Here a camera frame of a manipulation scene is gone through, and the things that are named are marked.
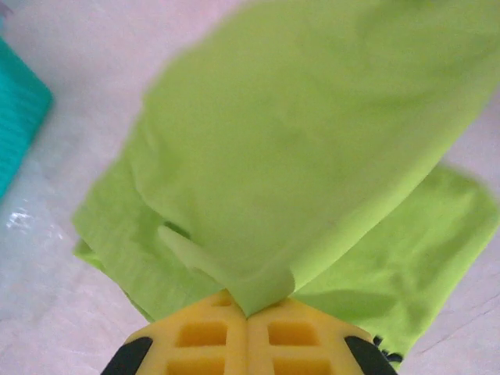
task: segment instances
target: yellow plastic part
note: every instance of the yellow plastic part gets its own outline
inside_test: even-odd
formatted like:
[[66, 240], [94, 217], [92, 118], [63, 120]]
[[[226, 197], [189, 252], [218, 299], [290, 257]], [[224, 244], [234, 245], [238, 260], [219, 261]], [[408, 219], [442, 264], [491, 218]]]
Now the yellow plastic part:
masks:
[[345, 337], [364, 330], [293, 299], [248, 320], [225, 291], [153, 323], [137, 375], [363, 375]]

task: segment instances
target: green fabric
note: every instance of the green fabric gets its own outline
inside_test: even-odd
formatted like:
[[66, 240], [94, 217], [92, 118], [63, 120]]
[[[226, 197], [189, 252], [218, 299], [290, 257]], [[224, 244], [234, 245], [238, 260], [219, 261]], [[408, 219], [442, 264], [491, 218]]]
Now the green fabric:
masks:
[[404, 352], [494, 230], [476, 185], [424, 179], [490, 98], [499, 58], [497, 0], [247, 8], [146, 95], [75, 216], [77, 254], [153, 319], [220, 285], [247, 315], [300, 290]]

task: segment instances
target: black plastic part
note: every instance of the black plastic part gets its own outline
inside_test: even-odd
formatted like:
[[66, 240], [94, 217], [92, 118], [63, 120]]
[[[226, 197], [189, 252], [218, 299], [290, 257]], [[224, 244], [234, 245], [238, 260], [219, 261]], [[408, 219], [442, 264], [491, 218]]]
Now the black plastic part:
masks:
[[345, 343], [364, 375], [398, 375], [377, 346], [371, 342], [349, 336], [345, 338]]
[[148, 354], [153, 340], [141, 337], [125, 344], [113, 356], [101, 375], [135, 375]]

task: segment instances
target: teal basket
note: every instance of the teal basket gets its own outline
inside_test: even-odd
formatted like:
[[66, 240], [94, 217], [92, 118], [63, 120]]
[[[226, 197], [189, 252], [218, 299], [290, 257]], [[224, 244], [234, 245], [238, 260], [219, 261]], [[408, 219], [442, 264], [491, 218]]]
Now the teal basket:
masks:
[[51, 104], [50, 90], [0, 38], [0, 198]]

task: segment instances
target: plastic sheet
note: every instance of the plastic sheet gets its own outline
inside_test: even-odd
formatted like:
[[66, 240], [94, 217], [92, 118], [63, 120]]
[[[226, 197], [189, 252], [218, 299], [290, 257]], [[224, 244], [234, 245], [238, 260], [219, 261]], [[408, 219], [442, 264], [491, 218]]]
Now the plastic sheet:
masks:
[[[44, 0], [6, 40], [57, 99], [0, 205], [0, 374], [99, 373], [145, 321], [107, 277], [75, 259], [70, 216], [118, 152], [165, 59], [235, 1]], [[500, 194], [500, 96], [449, 153]], [[497, 236], [401, 374], [500, 373]]]

